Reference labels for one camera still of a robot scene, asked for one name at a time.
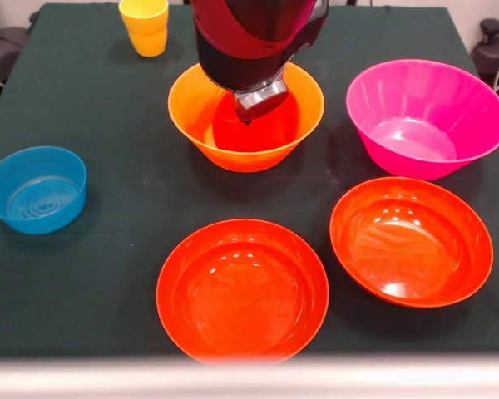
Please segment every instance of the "pink bowl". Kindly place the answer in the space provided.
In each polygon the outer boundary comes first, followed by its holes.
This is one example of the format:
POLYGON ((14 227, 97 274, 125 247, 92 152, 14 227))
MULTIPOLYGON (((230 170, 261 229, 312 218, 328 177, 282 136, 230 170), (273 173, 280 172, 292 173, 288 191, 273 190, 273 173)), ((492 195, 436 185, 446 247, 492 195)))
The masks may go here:
POLYGON ((441 62, 372 66, 351 83, 346 105, 373 161, 393 175, 439 179, 499 146, 499 96, 441 62))

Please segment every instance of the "bowl rim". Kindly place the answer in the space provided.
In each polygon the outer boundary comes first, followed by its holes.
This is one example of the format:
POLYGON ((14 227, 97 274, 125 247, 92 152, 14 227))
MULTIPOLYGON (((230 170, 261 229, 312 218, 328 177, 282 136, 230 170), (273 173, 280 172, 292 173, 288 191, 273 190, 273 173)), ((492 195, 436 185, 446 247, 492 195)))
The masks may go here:
POLYGON ((369 68, 361 71, 351 81, 351 83, 349 84, 348 90, 346 92, 346 108, 348 110, 349 118, 355 124, 355 127, 358 130, 358 133, 362 137, 365 137, 366 139, 370 140, 374 144, 380 145, 385 150, 392 151, 394 154, 403 156, 403 157, 408 158, 410 160, 420 160, 422 162, 429 162, 429 163, 433 163, 433 164, 455 165, 455 164, 466 163, 466 162, 469 163, 469 162, 473 162, 474 160, 478 160, 480 158, 483 158, 483 157, 485 157, 487 155, 490 155, 493 151, 495 151, 495 150, 497 150, 499 148, 499 141, 498 141, 490 149, 488 149, 486 151, 483 151, 480 154, 477 154, 477 155, 474 155, 474 156, 469 156, 467 158, 457 158, 455 160, 429 160, 427 158, 417 158, 417 157, 414 157, 414 156, 402 154, 402 153, 397 152, 397 151, 395 151, 395 150, 393 150, 391 148, 388 148, 387 146, 379 143, 377 140, 375 140, 374 138, 372 138, 370 135, 366 134, 362 129, 360 129, 360 127, 358 126, 358 122, 357 122, 358 118, 353 118, 353 116, 351 114, 351 98, 350 97, 351 97, 351 91, 353 89, 353 85, 356 85, 358 83, 358 81, 360 81, 363 78, 364 75, 368 74, 369 72, 371 72, 371 71, 373 71, 375 69, 379 69, 380 67, 383 67, 383 66, 386 66, 386 65, 389 65, 389 64, 401 64, 401 63, 409 63, 409 62, 415 62, 417 64, 427 64, 427 65, 431 65, 431 66, 438 66, 438 67, 443 67, 443 68, 446 68, 446 69, 450 69, 450 70, 459 72, 459 73, 463 74, 464 76, 467 76, 468 78, 471 78, 474 81, 476 81, 479 84, 479 86, 482 86, 484 89, 487 89, 489 95, 494 96, 495 99, 496 99, 497 104, 499 105, 499 96, 494 92, 494 90, 491 87, 489 87, 484 81, 482 81, 481 79, 479 79, 477 76, 473 75, 472 73, 470 73, 468 71, 465 71, 465 70, 463 70, 461 68, 458 68, 458 67, 456 67, 454 65, 450 65, 450 64, 447 64, 445 62, 440 62, 440 61, 428 60, 428 59, 424 59, 424 58, 398 58, 398 59, 394 59, 394 60, 380 62, 380 63, 372 65, 369 68))
POLYGON ((316 328, 310 334, 307 335, 307 338, 304 340, 304 344, 303 345, 299 345, 299 347, 295 351, 290 352, 288 355, 281 356, 281 357, 274 357, 274 360, 272 361, 272 362, 283 362, 285 360, 290 359, 291 357, 294 357, 295 355, 297 355, 301 351, 303 351, 312 342, 312 340, 314 339, 314 337, 316 337, 316 335, 320 331, 322 325, 324 324, 325 318, 327 317, 327 312, 329 310, 329 278, 327 277, 327 272, 325 271, 325 267, 324 267, 324 264, 322 263, 322 260, 319 258, 318 254, 316 254, 316 251, 314 251, 313 247, 307 241, 305 241, 300 235, 296 234, 291 229, 287 229, 286 227, 284 227, 284 226, 282 226, 280 224, 269 222, 268 220, 253 219, 253 218, 224 219, 224 220, 219 220, 219 221, 214 222, 214 223, 207 224, 207 225, 205 225, 205 226, 197 229, 196 231, 194 231, 194 232, 186 235, 174 247, 174 249, 172 249, 172 251, 170 252, 170 254, 168 255, 168 257, 166 258, 165 262, 163 263, 163 265, 161 267, 161 271, 159 272, 159 277, 157 278, 157 285, 156 285, 156 291, 155 291, 155 301, 156 301, 157 316, 159 317, 159 320, 161 321, 161 325, 162 325, 163 329, 165 330, 166 335, 168 335, 168 337, 170 338, 170 340, 183 353, 185 353, 187 356, 189 356, 189 357, 197 360, 198 362, 212 363, 212 362, 215 361, 214 359, 212 361, 206 360, 203 357, 195 356, 194 354, 189 353, 187 351, 187 349, 185 348, 185 345, 181 345, 179 339, 175 339, 174 338, 172 332, 169 331, 168 328, 166 328, 166 323, 163 320, 163 315, 161 313, 161 309, 160 309, 160 306, 159 306, 159 299, 158 299, 158 294, 157 293, 159 293, 159 291, 161 290, 161 278, 163 276, 163 271, 166 269, 166 265, 175 256, 176 252, 181 251, 181 249, 183 249, 185 247, 185 245, 187 244, 187 242, 190 239, 194 238, 197 234, 203 234, 208 229, 210 229, 210 228, 212 228, 212 227, 214 227, 216 225, 219 225, 219 224, 232 224, 232 223, 238 223, 238 222, 251 222, 251 223, 255 223, 257 225, 263 225, 264 224, 264 225, 272 226, 275 229, 282 230, 285 233, 287 233, 287 234, 289 234, 291 236, 294 236, 297 239, 299 239, 299 241, 301 243, 303 243, 307 247, 307 249, 309 250, 309 252, 311 253, 311 255, 318 262, 318 266, 319 266, 318 269, 321 272, 320 276, 323 278, 323 280, 325 282, 325 290, 324 290, 324 292, 323 293, 322 292, 316 293, 318 295, 324 295, 324 303, 325 303, 324 308, 322 309, 322 316, 321 316, 320 320, 318 320, 316 328))
POLYGON ((63 147, 59 147, 59 146, 54 146, 54 145, 37 145, 37 146, 34 146, 34 147, 28 147, 28 148, 24 148, 22 150, 19 150, 19 151, 16 151, 16 152, 13 152, 12 154, 9 154, 5 157, 3 157, 1 160, 0 160, 0 166, 6 162, 7 160, 10 160, 11 158, 14 158, 20 154, 23 154, 25 152, 33 152, 33 151, 39 151, 39 150, 53 150, 53 151, 56 151, 56 152, 64 152, 64 153, 67 153, 68 155, 71 155, 72 158, 74 158, 79 166, 81 166, 81 170, 82 170, 82 182, 81 184, 79 185, 79 189, 78 189, 78 195, 76 195, 74 197, 74 199, 72 201, 70 201, 68 204, 66 204, 65 206, 63 206, 62 208, 60 208, 58 211, 56 212, 52 212, 50 214, 44 214, 42 216, 37 216, 36 218, 32 218, 32 219, 18 219, 18 218, 12 218, 10 216, 7 216, 5 214, 0 214, 0 220, 3 220, 4 222, 14 222, 14 223, 19 223, 19 222, 25 222, 25 223, 30 223, 32 221, 35 221, 35 220, 41 220, 41 219, 45 219, 47 217, 51 217, 55 214, 59 214, 61 213, 64 209, 68 208, 72 203, 76 202, 78 197, 80 197, 80 193, 82 191, 85 190, 86 188, 86 178, 87 178, 87 171, 86 171, 86 166, 85 166, 85 163, 83 162, 82 158, 80 158, 80 156, 66 148, 63 148, 63 147))
POLYGON ((318 127, 318 125, 320 124, 320 122, 322 121, 322 118, 324 116, 324 111, 325 111, 325 98, 324 98, 324 93, 322 92, 322 88, 320 87, 320 85, 318 84, 318 82, 316 81, 316 79, 314 79, 307 71, 305 71, 301 66, 298 66, 296 64, 294 64, 293 62, 287 62, 286 66, 288 67, 293 67, 294 69, 297 69, 298 71, 300 71, 302 74, 305 74, 305 76, 307 76, 314 84, 315 86, 318 88, 318 98, 319 100, 321 101, 322 103, 322 107, 321 107, 321 110, 319 112, 319 117, 318 119, 313 123, 313 125, 311 126, 310 129, 307 129, 307 132, 304 133, 303 135, 301 135, 300 137, 298 137, 296 140, 294 141, 290 141, 288 144, 285 144, 285 145, 282 145, 280 147, 276 147, 276 148, 272 148, 271 150, 264 150, 264 151, 251 151, 251 152, 238 152, 238 151, 232 151, 232 150, 222 150, 221 148, 218 148, 218 147, 214 147, 212 145, 208 145, 206 143, 204 143, 203 141, 200 141, 200 140, 197 140, 196 138, 192 137, 191 135, 189 135, 185 129, 183 129, 181 127, 181 125, 179 123, 177 123, 177 121, 175 120, 174 116, 173 116, 173 112, 172 112, 172 96, 173 96, 173 92, 174 92, 174 88, 175 86, 178 84, 178 82, 180 80, 182 80, 188 73, 191 73, 193 72, 196 68, 200 68, 202 71, 203 71, 203 68, 201 67, 201 65, 198 63, 194 64, 193 66, 187 68, 183 73, 181 73, 181 75, 178 76, 177 79, 175 79, 174 83, 172 84, 171 88, 170 88, 170 92, 168 93, 168 100, 167 100, 167 104, 168 104, 168 113, 170 115, 170 118, 172 119, 172 122, 174 123, 175 127, 177 127, 177 129, 187 138, 189 139, 190 141, 192 141, 193 143, 201 146, 201 147, 204 147, 208 150, 211 150, 211 151, 214 151, 215 153, 219 153, 219 154, 227 154, 227 155, 250 155, 250 156, 255 156, 255 155, 265 155, 265 154, 273 154, 273 153, 279 153, 279 152, 283 152, 284 150, 287 150, 289 148, 294 148, 297 144, 299 144, 301 141, 303 141, 304 139, 306 139, 311 133, 313 133, 316 128, 318 127))
POLYGON ((387 302, 397 304, 400 306, 404 306, 406 308, 423 308, 423 309, 429 309, 429 308, 444 308, 446 306, 450 306, 456 303, 460 303, 465 301, 466 299, 469 299, 471 296, 475 295, 482 286, 486 283, 486 281, 489 279, 490 274, 492 273, 493 269, 493 260, 494 260, 494 248, 493 248, 493 242, 492 242, 492 237, 490 235, 490 232, 488 231, 488 228, 484 221, 481 219, 479 214, 462 198, 460 198, 458 195, 453 194, 451 191, 444 189, 443 187, 439 185, 435 185, 434 183, 425 181, 425 180, 420 180, 420 179, 413 179, 410 177, 399 177, 399 176, 387 176, 387 177, 379 177, 376 179, 370 179, 366 180, 358 185, 355 185, 353 188, 348 190, 346 194, 344 194, 340 199, 338 200, 337 204, 333 208, 333 212, 331 214, 331 218, 329 221, 329 236, 331 238, 331 245, 333 247, 334 254, 336 255, 340 265, 342 268, 348 273, 349 277, 353 279, 355 283, 357 283, 360 287, 365 289, 366 291, 370 292, 374 296, 381 298, 387 302), (380 181, 386 181, 388 183, 396 182, 396 181, 413 181, 415 184, 420 184, 423 186, 429 186, 431 188, 434 188, 435 190, 438 190, 440 193, 444 193, 445 195, 449 195, 453 197, 460 205, 462 205, 463 209, 465 209, 469 214, 474 217, 479 225, 481 226, 482 230, 486 234, 487 237, 487 242, 488 242, 488 253, 489 253, 489 263, 486 268, 486 273, 480 283, 472 290, 470 290, 468 293, 464 293, 463 295, 459 295, 453 300, 437 300, 433 301, 432 303, 425 304, 425 303, 418 303, 414 300, 410 300, 407 298, 398 298, 394 297, 392 295, 389 295, 387 293, 384 293, 380 290, 377 290, 372 284, 368 283, 366 280, 362 278, 358 278, 353 273, 351 272, 351 268, 343 261, 343 257, 340 256, 340 251, 338 250, 338 241, 339 237, 334 237, 333 236, 333 221, 337 219, 336 214, 338 213, 338 209, 342 205, 342 203, 349 197, 355 196, 356 191, 360 190, 361 188, 367 186, 367 185, 373 185, 375 183, 378 183, 380 181))

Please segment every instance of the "red bowl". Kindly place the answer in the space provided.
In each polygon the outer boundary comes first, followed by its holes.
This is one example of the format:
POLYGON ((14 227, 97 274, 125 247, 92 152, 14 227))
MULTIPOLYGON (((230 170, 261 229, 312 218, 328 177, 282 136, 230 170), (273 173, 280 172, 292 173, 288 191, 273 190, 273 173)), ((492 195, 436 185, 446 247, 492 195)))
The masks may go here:
POLYGON ((196 360, 279 362, 318 332, 329 286, 318 256, 298 235, 234 219, 206 226, 174 249, 156 301, 166 333, 196 360))
POLYGON ((421 180, 389 177, 353 187, 334 208, 330 234, 351 277, 403 306, 460 302, 492 271, 492 239, 479 216, 421 180))

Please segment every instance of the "yellow cup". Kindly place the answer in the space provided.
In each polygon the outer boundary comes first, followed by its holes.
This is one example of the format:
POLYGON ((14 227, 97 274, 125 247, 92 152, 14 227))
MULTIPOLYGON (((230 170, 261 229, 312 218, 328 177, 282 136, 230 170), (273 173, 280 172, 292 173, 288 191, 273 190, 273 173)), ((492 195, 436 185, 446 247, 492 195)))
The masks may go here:
POLYGON ((136 52, 155 57, 165 50, 168 0, 121 0, 118 9, 136 52))

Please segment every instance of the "blue bowl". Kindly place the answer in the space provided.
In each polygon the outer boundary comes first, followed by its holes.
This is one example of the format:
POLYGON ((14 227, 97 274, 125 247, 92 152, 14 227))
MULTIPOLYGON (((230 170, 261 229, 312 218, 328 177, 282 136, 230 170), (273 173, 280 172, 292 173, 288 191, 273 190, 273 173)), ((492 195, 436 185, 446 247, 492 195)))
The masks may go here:
POLYGON ((0 161, 0 219, 24 234, 47 234, 82 211, 86 167, 59 147, 32 147, 0 161))

